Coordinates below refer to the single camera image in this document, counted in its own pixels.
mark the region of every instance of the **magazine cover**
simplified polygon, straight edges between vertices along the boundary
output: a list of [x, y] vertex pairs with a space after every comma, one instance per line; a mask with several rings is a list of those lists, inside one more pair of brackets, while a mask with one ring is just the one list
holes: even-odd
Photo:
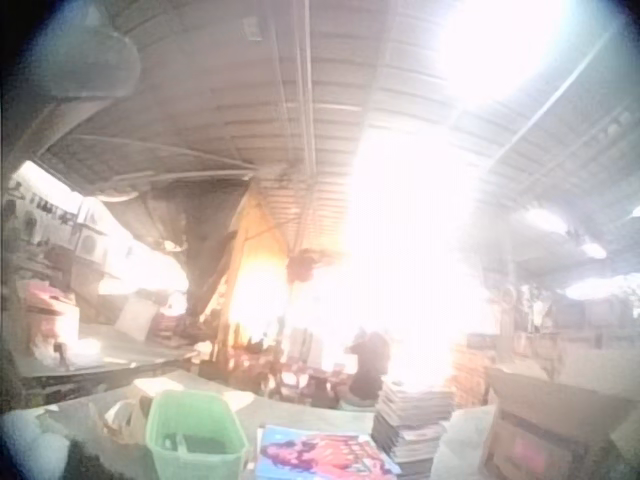
[[371, 437], [267, 426], [256, 465], [260, 479], [394, 480], [400, 469]]

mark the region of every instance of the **cardboard box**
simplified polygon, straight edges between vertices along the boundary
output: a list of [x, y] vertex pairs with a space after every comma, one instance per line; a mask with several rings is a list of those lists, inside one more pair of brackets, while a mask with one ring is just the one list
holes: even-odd
[[[637, 384], [637, 376], [625, 364], [615, 375], [616, 386], [612, 380], [599, 381], [579, 366], [590, 353], [567, 353], [566, 370], [557, 382], [511, 366], [489, 370], [498, 408], [482, 467], [493, 478], [595, 480], [602, 478], [598, 468], [612, 453], [632, 456], [637, 450], [637, 435], [632, 433], [640, 411], [636, 390], [620, 388]], [[610, 363], [612, 368], [623, 364]], [[631, 463], [629, 455], [625, 458]]]

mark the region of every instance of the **ceiling light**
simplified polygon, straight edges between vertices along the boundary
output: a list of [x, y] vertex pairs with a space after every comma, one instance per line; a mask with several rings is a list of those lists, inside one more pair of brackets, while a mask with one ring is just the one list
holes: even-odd
[[442, 67], [468, 104], [499, 100], [534, 75], [558, 36], [567, 0], [466, 0], [447, 23]]
[[529, 210], [527, 212], [527, 220], [532, 225], [548, 232], [566, 235], [569, 231], [569, 226], [564, 220], [543, 208], [533, 208]]
[[607, 251], [602, 248], [602, 246], [595, 242], [585, 243], [580, 247], [584, 253], [586, 253], [591, 258], [596, 258], [598, 260], [602, 260], [603, 258], [607, 258]]

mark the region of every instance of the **book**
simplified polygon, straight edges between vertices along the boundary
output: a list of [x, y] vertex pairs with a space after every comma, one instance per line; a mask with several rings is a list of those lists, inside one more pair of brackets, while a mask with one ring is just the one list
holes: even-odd
[[262, 480], [395, 480], [398, 473], [369, 435], [277, 426], [264, 428], [255, 470]]

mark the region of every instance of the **metal roof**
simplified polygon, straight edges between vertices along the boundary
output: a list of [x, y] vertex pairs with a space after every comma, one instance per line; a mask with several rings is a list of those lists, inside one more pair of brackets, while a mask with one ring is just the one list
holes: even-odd
[[[534, 78], [472, 110], [459, 108], [437, 61], [456, 2], [103, 3], [138, 47], [140, 84], [40, 159], [84, 192], [255, 172], [290, 245], [339, 249], [364, 130], [418, 122], [448, 125], [482, 172], [477, 248], [499, 241], [491, 212], [532, 201], [565, 209], [612, 257], [640, 235], [640, 220], [625, 220], [640, 204], [638, 50], [598, 2], [581, 2]], [[521, 222], [510, 231], [527, 274], [587, 262]]]

